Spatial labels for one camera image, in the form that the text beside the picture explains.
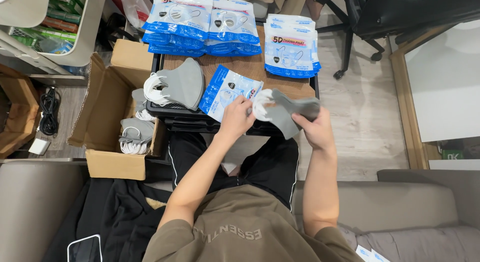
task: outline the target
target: brown t-shirt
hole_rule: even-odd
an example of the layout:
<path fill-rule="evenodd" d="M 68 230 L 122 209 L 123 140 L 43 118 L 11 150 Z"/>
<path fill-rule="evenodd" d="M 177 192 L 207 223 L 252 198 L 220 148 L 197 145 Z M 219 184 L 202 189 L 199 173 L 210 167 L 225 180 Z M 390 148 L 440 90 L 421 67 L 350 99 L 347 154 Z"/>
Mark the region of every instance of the brown t-shirt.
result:
<path fill-rule="evenodd" d="M 251 185 L 207 195 L 197 213 L 193 228 L 184 220 L 165 223 L 143 262 L 363 262 L 337 228 L 323 228 L 314 238 L 302 234 L 290 210 Z"/>

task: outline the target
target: hand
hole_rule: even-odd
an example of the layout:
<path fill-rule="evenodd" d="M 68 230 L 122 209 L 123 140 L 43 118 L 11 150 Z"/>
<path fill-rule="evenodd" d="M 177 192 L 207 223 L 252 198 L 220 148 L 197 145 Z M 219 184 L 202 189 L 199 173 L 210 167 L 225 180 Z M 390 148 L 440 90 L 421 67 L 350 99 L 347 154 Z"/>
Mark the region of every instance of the hand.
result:
<path fill-rule="evenodd" d="M 255 116 L 247 111 L 251 108 L 252 102 L 242 95 L 239 95 L 230 103 L 223 112 L 222 123 L 217 136 L 222 137 L 224 142 L 233 143 L 242 136 L 255 121 Z"/>
<path fill-rule="evenodd" d="M 292 119 L 303 128 L 307 141 L 314 150 L 336 153 L 330 112 L 326 108 L 320 107 L 320 113 L 313 122 L 296 113 L 292 114 Z"/>

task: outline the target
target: open cardboard box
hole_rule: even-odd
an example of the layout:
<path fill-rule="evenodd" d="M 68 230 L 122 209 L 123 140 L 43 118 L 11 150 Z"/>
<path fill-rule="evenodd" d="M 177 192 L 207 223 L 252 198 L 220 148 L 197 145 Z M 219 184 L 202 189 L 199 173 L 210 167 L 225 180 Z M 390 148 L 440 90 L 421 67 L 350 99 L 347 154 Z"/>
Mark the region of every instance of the open cardboard box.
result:
<path fill-rule="evenodd" d="M 86 148 L 91 177 L 145 179 L 145 156 L 120 151 L 120 120 L 135 116 L 132 90 L 143 88 L 150 76 L 153 54 L 148 45 L 117 40 L 111 66 L 105 67 L 97 53 L 90 57 L 87 94 L 72 134 L 71 146 Z M 165 144 L 166 128 L 158 119 L 147 155 L 160 156 Z"/>
<path fill-rule="evenodd" d="M 0 159 L 5 159 L 35 137 L 40 122 L 39 95 L 26 75 L 2 64 L 0 86 L 12 104 L 0 133 Z"/>

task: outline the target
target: chair wheel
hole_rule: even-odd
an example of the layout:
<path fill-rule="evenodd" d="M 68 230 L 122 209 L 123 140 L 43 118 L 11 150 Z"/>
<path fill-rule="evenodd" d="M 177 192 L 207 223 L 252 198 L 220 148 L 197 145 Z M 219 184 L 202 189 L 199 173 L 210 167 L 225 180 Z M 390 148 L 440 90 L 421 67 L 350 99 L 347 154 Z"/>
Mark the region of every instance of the chair wheel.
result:
<path fill-rule="evenodd" d="M 335 74 L 333 75 L 333 78 L 335 78 L 335 80 L 340 80 L 343 75 L 345 74 L 345 72 L 343 70 L 339 70 L 337 72 L 335 72 Z"/>
<path fill-rule="evenodd" d="M 371 59 L 372 61 L 380 61 L 380 60 L 382 59 L 382 55 L 381 55 L 381 54 L 382 54 L 382 53 L 374 53 L 374 54 L 370 57 L 370 59 Z"/>

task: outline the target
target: black cable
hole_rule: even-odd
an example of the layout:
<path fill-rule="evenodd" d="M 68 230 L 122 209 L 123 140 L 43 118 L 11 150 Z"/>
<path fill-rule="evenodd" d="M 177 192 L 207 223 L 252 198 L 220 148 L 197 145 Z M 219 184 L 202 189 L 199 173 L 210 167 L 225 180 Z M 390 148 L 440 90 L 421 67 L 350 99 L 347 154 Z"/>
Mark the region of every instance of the black cable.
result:
<path fill-rule="evenodd" d="M 58 121 L 55 112 L 58 109 L 59 100 L 56 98 L 55 89 L 50 88 L 47 93 L 40 96 L 40 107 L 43 117 L 40 120 L 40 131 L 46 136 L 52 136 L 58 132 Z"/>

